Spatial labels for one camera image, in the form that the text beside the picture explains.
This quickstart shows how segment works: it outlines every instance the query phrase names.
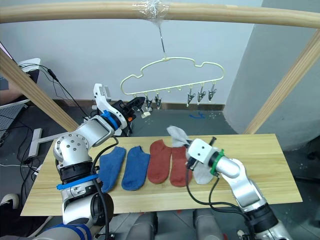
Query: wooden frame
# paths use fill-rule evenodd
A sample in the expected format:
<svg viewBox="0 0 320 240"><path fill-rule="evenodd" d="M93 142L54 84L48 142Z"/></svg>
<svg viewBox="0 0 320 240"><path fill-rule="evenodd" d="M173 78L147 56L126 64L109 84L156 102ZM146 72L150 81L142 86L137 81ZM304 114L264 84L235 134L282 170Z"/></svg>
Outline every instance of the wooden frame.
<svg viewBox="0 0 320 240"><path fill-rule="evenodd" d="M67 19L145 19L144 8L141 2L130 1L18 5L2 7L0 23ZM172 2L168 6L161 4L159 10L165 11L163 17L165 20L269 24L318 29L248 125L245 134L254 134L261 127L320 57L320 13L266 7L177 2ZM20 68L6 57L3 51L0 57L0 72L8 81L21 88L21 91L32 102L67 131L72 131L77 127L77 124L37 85L27 80L28 77L22 74Z"/></svg>

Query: desk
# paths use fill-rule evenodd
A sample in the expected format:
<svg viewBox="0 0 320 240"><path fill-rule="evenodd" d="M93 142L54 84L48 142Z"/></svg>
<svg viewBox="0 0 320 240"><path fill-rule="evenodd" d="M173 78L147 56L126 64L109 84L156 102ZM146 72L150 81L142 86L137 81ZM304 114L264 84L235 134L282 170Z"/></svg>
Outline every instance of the desk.
<svg viewBox="0 0 320 240"><path fill-rule="evenodd" d="M302 202L297 185L291 174L287 161L274 134L248 135L216 135L215 146L223 148L226 156L239 159L246 167L248 176L256 182L269 204ZM211 135L190 136L200 138L207 143ZM127 152L134 146L141 145L145 153L149 153L150 145L163 139L171 146L171 137L120 137L119 147ZM94 158L106 146L114 143L108 139L104 144L91 148L89 154ZM56 185L60 184L59 174L55 166L52 144L38 177L33 184L26 200L22 216L59 216L62 214L62 198ZM162 184L153 184L146 179L137 191L126 191L121 187L126 160L123 162L114 189L109 193L114 202L114 213L137 213L149 211L182 210L206 208L194 202L188 195L186 187L175 187L169 178ZM198 185L195 180L190 182L190 189L195 197L207 202L214 179L207 185ZM213 192L212 200L236 203L227 182L222 178Z"/></svg>

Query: blue sock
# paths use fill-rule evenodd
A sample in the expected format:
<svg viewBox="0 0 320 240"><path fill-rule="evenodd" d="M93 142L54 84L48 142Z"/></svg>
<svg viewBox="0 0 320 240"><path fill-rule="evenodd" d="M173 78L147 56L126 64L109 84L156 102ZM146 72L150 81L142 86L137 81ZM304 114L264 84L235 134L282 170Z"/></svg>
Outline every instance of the blue sock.
<svg viewBox="0 0 320 240"><path fill-rule="evenodd" d="M115 185L126 155L123 147L114 147L112 152L100 157L99 179L103 182L102 192L109 192Z"/></svg>
<svg viewBox="0 0 320 240"><path fill-rule="evenodd" d="M150 154L144 153L141 146L131 148L126 157L122 188L128 191L138 190L145 183Z"/></svg>

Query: gray wall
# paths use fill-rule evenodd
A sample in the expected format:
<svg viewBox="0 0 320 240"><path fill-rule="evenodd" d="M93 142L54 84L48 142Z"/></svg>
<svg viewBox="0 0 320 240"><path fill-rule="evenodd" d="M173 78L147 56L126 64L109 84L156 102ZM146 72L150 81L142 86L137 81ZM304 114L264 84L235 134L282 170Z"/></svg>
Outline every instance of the gray wall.
<svg viewBox="0 0 320 240"><path fill-rule="evenodd" d="M43 3L43 0L1 0L0 6ZM47 0L74 2L74 0ZM175 0L197 2L197 0ZM201 0L203 3L260 7L262 0ZM224 79L217 83L213 103L225 104L250 38L253 24L164 21L161 25L168 57L190 57L196 62L224 66ZM0 40L16 61L40 58L51 68L75 99L92 99L95 83L108 85L114 100L131 100L120 82L139 74L142 66L164 57L156 25L146 20L85 19L0 24ZM145 76L124 84L127 93L210 80L221 76L216 66L195 68L189 61L173 60L147 68ZM57 99L53 85L41 73L38 85ZM206 83L207 91L212 86ZM200 89L193 86L193 92ZM58 95L63 96L57 87ZM188 87L160 92L164 103L185 103ZM206 96L202 104L208 103Z"/></svg>
<svg viewBox="0 0 320 240"><path fill-rule="evenodd" d="M262 6L320 13L319 0L264 0ZM228 123L238 133L246 129L315 31L254 26L224 109ZM275 133L284 150L320 135L320 60L257 133Z"/></svg>

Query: wall baseboard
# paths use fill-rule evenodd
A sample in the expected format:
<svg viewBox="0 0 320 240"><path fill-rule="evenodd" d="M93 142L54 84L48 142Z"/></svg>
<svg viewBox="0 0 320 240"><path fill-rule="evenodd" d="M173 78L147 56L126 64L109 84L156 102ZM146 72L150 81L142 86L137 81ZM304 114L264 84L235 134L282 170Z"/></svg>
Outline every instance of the wall baseboard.
<svg viewBox="0 0 320 240"><path fill-rule="evenodd" d="M54 101L60 106L60 107L76 107L77 105L68 99L54 99ZM77 103L81 107L91 107L92 105L95 105L96 102L94 100L76 100ZM156 103L152 103L152 108L157 109ZM195 103L189 104L189 107L186 106L185 103L167 103L164 102L161 104L162 110L201 110L201 111L222 111L225 108L224 104L200 104L197 105Z"/></svg>

